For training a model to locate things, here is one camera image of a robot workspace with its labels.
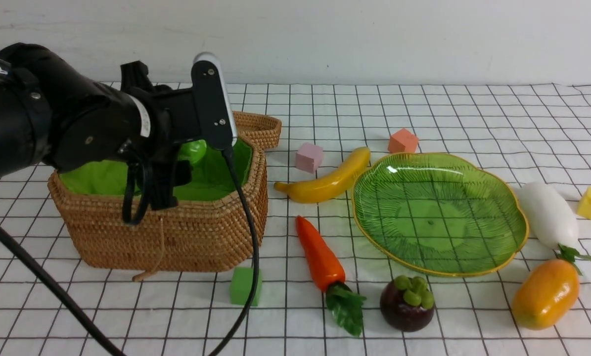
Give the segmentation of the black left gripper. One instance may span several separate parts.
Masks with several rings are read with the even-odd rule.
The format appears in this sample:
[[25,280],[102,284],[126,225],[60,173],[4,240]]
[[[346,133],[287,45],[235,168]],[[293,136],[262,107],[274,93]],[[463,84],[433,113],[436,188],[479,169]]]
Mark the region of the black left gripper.
[[148,78],[148,68],[141,61],[121,65],[121,91],[142,104],[141,127],[150,126],[144,142],[132,143],[144,162],[131,167],[134,181],[153,211],[174,208],[178,200],[174,189],[188,184],[193,178],[193,164],[188,154],[182,152],[180,134],[187,128],[186,121],[174,117],[164,100],[175,97],[171,87],[154,85]]

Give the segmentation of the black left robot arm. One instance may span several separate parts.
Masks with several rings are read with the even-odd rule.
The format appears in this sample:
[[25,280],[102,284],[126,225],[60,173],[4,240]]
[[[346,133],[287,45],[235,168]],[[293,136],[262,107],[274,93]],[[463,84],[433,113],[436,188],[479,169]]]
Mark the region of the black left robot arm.
[[191,177],[182,144],[196,139],[191,106],[164,102],[186,90],[153,85],[140,61],[122,66],[120,89],[89,79],[38,44],[0,51],[0,178],[43,163],[60,173],[102,161],[128,165],[133,194],[153,210],[173,208],[173,189]]

